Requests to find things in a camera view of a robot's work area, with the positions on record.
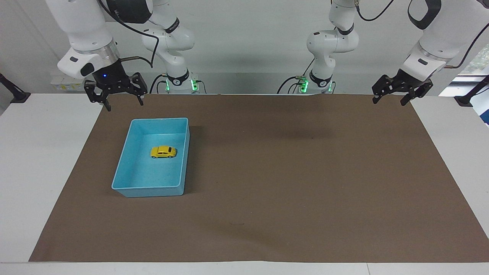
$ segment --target blue tray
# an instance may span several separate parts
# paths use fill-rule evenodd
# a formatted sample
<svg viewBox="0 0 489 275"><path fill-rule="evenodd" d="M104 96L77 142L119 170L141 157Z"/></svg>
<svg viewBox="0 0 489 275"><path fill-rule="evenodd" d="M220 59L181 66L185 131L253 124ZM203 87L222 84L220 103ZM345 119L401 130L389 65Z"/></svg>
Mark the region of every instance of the blue tray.
<svg viewBox="0 0 489 275"><path fill-rule="evenodd" d="M122 149L112 189L128 198L183 195L190 131L187 118L135 119ZM172 159L152 159L153 147L177 149Z"/></svg>

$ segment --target green light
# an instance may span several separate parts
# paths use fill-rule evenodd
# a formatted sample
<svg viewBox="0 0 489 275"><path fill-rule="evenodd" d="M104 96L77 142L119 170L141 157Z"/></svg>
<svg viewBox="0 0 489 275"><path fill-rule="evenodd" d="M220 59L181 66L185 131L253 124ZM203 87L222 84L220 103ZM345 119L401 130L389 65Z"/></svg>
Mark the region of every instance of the green light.
<svg viewBox="0 0 489 275"><path fill-rule="evenodd" d="M301 93L307 93L307 87L309 86L309 80L304 79L301 86Z"/></svg>
<svg viewBox="0 0 489 275"><path fill-rule="evenodd" d="M193 79L190 80L192 82L192 90L197 91L199 89L199 86L195 83Z"/></svg>

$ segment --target brown table mat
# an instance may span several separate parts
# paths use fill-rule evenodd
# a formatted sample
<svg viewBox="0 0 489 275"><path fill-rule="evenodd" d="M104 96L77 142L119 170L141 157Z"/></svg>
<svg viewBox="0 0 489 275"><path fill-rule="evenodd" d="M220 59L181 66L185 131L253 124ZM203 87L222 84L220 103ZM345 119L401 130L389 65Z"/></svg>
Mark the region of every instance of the brown table mat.
<svg viewBox="0 0 489 275"><path fill-rule="evenodd" d="M399 100L153 95L140 107L113 95L30 261L489 262L488 238ZM129 124L161 117L190 120L185 194L125 198L111 182Z"/></svg>

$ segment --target white wall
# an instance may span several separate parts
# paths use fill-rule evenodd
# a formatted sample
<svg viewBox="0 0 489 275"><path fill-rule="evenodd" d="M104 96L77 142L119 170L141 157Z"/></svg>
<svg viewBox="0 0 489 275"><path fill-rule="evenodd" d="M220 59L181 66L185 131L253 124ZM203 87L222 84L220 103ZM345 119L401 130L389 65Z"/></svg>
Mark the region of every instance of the white wall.
<svg viewBox="0 0 489 275"><path fill-rule="evenodd" d="M0 3L1 69L27 90L50 92L50 79L46 74L56 71L55 61L67 51L66 35L43 0L0 0ZM362 13L372 17L387 3L388 0L365 1ZM196 34L195 48L184 54L189 68L200 75L210 92L275 92L282 79L301 74L312 59L306 48L308 35L333 28L328 21L330 5L327 0L301 3L295 0L173 0L172 4L181 23ZM337 92L370 94L370 87L381 75L392 76L397 72L422 35L408 19L408 4L407 0L394 2L372 23L356 20L361 39L358 49L336 55ZM108 24L123 57L151 56L142 46L139 35L117 23ZM141 30L150 26L135 25ZM5 42L4 37L12 41ZM469 60L488 42L489 32L474 47ZM142 72L149 83L153 75L165 71L159 60L154 70L142 61L127 62L125 67L127 72ZM433 77L436 86L431 94L439 94L460 70L444 70ZM36 83L26 75L35 77Z"/></svg>

